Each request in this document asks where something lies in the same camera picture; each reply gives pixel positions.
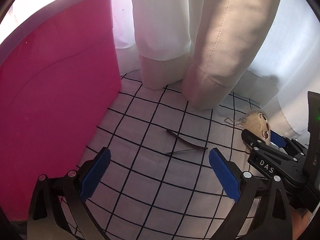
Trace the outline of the beige plush sloth keychain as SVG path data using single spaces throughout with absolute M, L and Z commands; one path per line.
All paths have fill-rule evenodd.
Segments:
M 260 140 L 264 141 L 266 145 L 270 145 L 271 142 L 271 129 L 268 123 L 268 119 L 262 111 L 250 111 L 245 116 L 238 120 L 232 120 L 226 117 L 224 121 L 227 124 L 247 129 L 256 135 Z

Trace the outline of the dark brown snap hair clip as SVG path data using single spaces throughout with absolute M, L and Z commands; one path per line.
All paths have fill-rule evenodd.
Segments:
M 207 147 L 204 146 L 200 146 L 200 145 L 196 145 L 193 144 L 185 139 L 183 139 L 182 137 L 180 137 L 176 132 L 174 132 L 171 129 L 166 128 L 165 129 L 167 133 L 169 133 L 170 135 L 172 135 L 177 141 L 181 142 L 183 145 L 188 146 L 188 149 L 186 150 L 178 150 L 178 151 L 170 151 L 170 152 L 165 152 L 164 154 L 169 155 L 169 154 L 173 154 L 173 153 L 180 153 L 180 152 L 186 152 L 186 151 L 193 151 L 193 150 L 201 150 L 201 151 L 206 151 L 208 150 Z

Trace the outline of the white black grid cloth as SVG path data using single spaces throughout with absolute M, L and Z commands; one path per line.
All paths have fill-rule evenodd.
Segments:
M 159 90 L 143 86 L 139 71 L 121 77 L 121 91 L 86 145 L 82 161 L 102 147 L 111 163 L 86 202 L 110 239 L 209 239 L 233 206 L 212 171 L 208 154 L 218 148 L 243 171 L 248 149 L 241 128 L 227 124 L 259 109 L 259 103 L 230 93 L 215 109 L 198 111 L 179 82 Z M 208 150 L 188 146 L 166 132 Z

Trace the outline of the pink plastic storage bin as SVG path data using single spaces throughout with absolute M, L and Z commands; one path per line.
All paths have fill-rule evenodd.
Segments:
M 41 174 L 63 176 L 121 88 L 111 0 L 55 0 L 1 44 L 1 208 L 25 220 Z

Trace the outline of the sheer white inner curtain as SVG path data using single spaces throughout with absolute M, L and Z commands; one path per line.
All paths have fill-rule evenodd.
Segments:
M 139 53 L 135 41 L 132 0 L 111 0 L 113 35 L 120 74 L 138 70 Z

